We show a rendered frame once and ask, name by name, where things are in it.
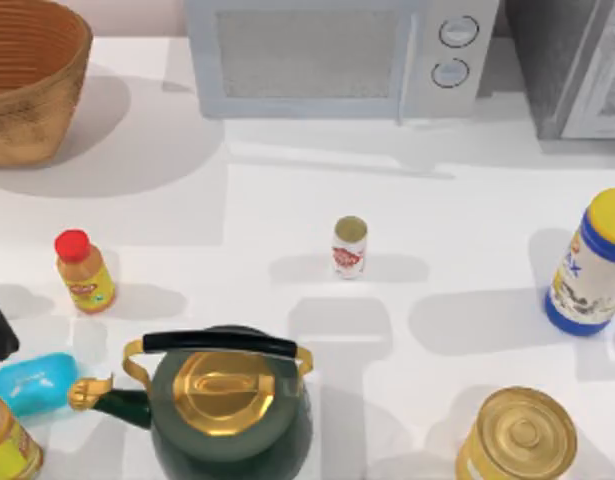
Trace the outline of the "red and white can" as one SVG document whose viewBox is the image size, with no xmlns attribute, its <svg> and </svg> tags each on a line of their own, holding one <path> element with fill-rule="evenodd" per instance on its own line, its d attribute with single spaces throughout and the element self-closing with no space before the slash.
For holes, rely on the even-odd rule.
<svg viewBox="0 0 615 480">
<path fill-rule="evenodd" d="M 348 215 L 337 220 L 332 240 L 334 270 L 341 278 L 355 279 L 365 267 L 368 227 L 361 218 Z"/>
</svg>

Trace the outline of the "pale microwave oven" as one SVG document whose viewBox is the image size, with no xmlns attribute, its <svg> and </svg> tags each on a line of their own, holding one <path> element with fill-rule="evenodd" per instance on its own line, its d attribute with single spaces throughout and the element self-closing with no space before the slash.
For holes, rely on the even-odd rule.
<svg viewBox="0 0 615 480">
<path fill-rule="evenodd" d="M 200 109 L 216 119 L 416 119 L 468 115 L 500 0 L 184 0 Z M 473 43 L 453 49 L 442 23 L 469 15 Z M 457 88 L 431 80 L 459 58 Z"/>
</svg>

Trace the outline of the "green and gold kettle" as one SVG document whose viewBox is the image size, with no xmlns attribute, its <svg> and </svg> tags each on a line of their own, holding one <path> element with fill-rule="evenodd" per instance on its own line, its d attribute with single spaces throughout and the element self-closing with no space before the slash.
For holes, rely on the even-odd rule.
<svg viewBox="0 0 615 480">
<path fill-rule="evenodd" d="M 80 378 L 76 411 L 96 410 L 151 434 L 167 480 L 295 480 L 313 422 L 310 350 L 240 325 L 147 333 L 123 350 L 139 390 Z"/>
</svg>

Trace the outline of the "microwave knob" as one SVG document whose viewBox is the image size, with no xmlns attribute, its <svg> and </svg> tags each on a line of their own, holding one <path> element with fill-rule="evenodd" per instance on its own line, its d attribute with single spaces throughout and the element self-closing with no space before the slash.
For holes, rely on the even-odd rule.
<svg viewBox="0 0 615 480">
<path fill-rule="evenodd" d="M 451 58 L 435 64 L 431 70 L 431 80 L 441 89 L 453 89 L 466 82 L 470 73 L 470 67 L 464 60 Z"/>
<path fill-rule="evenodd" d="M 449 18 L 439 29 L 439 39 L 448 48 L 465 48 L 475 41 L 480 31 L 478 22 L 469 15 Z"/>
</svg>

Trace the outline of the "orange bottle with red cap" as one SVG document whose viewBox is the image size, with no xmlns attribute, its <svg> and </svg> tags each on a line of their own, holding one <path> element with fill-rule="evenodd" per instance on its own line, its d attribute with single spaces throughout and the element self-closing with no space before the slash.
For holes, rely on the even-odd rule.
<svg viewBox="0 0 615 480">
<path fill-rule="evenodd" d="M 115 300 L 116 287 L 101 251 L 80 229 L 68 229 L 54 240 L 56 266 L 77 309 L 94 314 Z"/>
</svg>

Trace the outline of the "yellow and blue canister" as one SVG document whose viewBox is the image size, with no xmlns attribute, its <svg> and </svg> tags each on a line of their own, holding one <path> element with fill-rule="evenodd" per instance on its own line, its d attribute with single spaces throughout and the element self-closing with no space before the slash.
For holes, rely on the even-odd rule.
<svg viewBox="0 0 615 480">
<path fill-rule="evenodd" d="M 575 336 L 595 335 L 615 316 L 615 188 L 587 206 L 544 306 L 554 326 Z"/>
</svg>

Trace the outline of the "gold tin can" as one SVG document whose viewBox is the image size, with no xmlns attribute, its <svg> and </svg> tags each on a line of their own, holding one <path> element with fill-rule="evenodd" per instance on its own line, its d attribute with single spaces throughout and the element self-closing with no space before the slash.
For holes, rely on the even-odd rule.
<svg viewBox="0 0 615 480">
<path fill-rule="evenodd" d="M 575 425 L 546 393 L 513 386 L 483 402 L 455 460 L 456 480 L 558 480 L 578 450 Z"/>
</svg>

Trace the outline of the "light blue soap box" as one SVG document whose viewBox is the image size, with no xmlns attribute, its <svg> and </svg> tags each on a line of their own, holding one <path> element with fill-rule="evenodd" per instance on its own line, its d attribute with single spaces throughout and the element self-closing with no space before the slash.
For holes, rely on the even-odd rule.
<svg viewBox="0 0 615 480">
<path fill-rule="evenodd" d="M 20 417 L 53 412 L 67 404 L 78 365 L 68 353 L 50 353 L 0 368 L 0 398 Z"/>
</svg>

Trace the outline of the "brown woven basket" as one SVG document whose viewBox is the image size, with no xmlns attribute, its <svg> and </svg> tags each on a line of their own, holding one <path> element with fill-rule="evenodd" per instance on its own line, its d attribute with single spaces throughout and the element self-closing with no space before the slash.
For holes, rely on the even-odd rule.
<svg viewBox="0 0 615 480">
<path fill-rule="evenodd" d="M 0 167 L 44 163 L 75 114 L 93 32 L 53 0 L 0 0 Z"/>
</svg>

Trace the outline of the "yellow labelled jar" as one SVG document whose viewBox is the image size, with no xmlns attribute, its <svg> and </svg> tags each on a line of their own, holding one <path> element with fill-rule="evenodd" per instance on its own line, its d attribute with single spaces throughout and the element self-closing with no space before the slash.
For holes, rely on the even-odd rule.
<svg viewBox="0 0 615 480">
<path fill-rule="evenodd" d="M 43 450 L 0 398 L 0 480 L 36 480 Z"/>
</svg>

